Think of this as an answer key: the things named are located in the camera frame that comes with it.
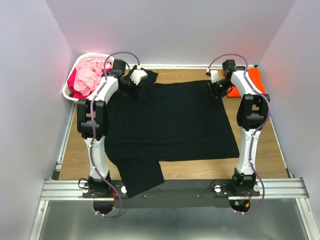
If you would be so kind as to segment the black t shirt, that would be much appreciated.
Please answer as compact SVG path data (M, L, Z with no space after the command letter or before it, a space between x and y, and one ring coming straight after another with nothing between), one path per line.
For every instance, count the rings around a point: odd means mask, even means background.
M148 71L137 97L116 91L106 105L104 141L128 197L164 182L161 161L238 158L223 101L209 95L208 81L156 83Z

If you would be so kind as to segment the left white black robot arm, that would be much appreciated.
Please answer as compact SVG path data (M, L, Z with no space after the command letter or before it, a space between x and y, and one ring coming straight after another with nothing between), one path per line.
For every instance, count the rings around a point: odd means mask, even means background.
M107 104L119 90L130 94L138 90L141 81L148 76L140 64L128 69L128 64L120 59L115 59L111 68L107 67L108 63L107 59L102 62L99 84L92 94L76 103L77 131L84 139L90 164L89 176L82 187L85 197L127 196L125 186L116 185L111 180L106 162L105 137L109 128Z

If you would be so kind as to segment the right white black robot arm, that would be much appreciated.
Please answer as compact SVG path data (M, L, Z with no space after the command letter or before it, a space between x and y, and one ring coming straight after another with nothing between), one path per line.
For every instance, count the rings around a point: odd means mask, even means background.
M237 66L233 59L222 63L223 78L210 67L208 91L214 100L220 100L235 87L241 96L236 121L241 130L239 158L231 180L225 190L234 196L258 193L256 183L256 154L262 128L270 118L270 96L262 93L250 79L247 67Z

